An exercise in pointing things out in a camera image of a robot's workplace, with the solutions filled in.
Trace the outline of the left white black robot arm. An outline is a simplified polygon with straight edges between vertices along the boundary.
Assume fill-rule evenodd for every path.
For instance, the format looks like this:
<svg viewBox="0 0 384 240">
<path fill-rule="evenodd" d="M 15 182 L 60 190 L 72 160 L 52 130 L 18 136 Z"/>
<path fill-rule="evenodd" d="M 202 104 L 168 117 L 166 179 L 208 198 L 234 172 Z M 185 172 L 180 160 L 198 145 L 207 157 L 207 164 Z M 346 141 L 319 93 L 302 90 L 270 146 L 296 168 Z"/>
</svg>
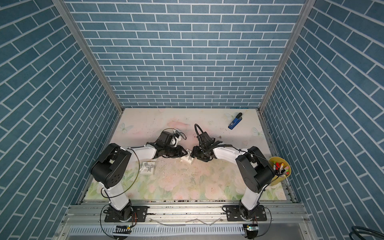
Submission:
<svg viewBox="0 0 384 240">
<path fill-rule="evenodd" d="M 165 129 L 155 142 L 148 142 L 142 147 L 124 149 L 115 143 L 109 144 L 90 167 L 90 174 L 103 187 L 102 193 L 109 200 L 110 209 L 122 219 L 131 216 L 132 203 L 121 184 L 130 160 L 139 163 L 159 157 L 184 157 L 188 152 L 179 142 L 186 139 L 186 135 L 177 129 L 172 132 Z"/>
</svg>

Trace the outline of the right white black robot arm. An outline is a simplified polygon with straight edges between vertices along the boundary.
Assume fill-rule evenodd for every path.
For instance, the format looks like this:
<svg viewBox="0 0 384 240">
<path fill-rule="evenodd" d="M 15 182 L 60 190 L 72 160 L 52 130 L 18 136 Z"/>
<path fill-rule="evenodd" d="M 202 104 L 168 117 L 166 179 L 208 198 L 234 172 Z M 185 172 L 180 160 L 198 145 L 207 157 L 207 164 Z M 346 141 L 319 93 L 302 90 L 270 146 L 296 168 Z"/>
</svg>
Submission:
<svg viewBox="0 0 384 240">
<path fill-rule="evenodd" d="M 193 147 L 191 157 L 203 162 L 219 159 L 235 164 L 246 185 L 240 206 L 247 212 L 252 212 L 258 206 L 262 191 L 276 175 L 269 161 L 255 146 L 242 150 L 218 141 L 210 146 Z"/>
</svg>

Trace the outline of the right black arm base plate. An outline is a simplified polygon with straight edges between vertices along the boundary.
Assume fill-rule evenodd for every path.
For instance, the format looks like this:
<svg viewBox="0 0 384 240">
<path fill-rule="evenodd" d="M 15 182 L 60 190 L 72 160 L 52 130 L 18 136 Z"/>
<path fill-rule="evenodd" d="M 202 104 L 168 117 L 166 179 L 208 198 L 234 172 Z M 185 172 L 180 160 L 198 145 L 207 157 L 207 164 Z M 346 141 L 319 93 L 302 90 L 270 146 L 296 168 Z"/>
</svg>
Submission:
<svg viewBox="0 0 384 240">
<path fill-rule="evenodd" d="M 228 222 L 239 221 L 258 221 L 264 222 L 267 220 L 267 215 L 264 206 L 258 205 L 252 210 L 247 210 L 244 206 L 224 205 L 222 210 L 226 213 Z"/>
</svg>

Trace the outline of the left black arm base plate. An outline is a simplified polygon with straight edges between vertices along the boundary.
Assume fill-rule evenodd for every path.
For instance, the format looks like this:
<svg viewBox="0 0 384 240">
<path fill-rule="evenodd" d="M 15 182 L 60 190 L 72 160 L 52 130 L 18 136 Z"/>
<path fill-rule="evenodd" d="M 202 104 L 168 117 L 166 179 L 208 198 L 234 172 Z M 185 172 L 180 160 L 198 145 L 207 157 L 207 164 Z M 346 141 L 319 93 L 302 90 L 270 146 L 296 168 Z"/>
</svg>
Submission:
<svg viewBox="0 0 384 240">
<path fill-rule="evenodd" d="M 115 210 L 111 205 L 103 210 L 106 215 L 106 223 L 141 223 L 145 222 L 149 207 L 147 206 L 127 206 L 121 211 Z"/>
</svg>

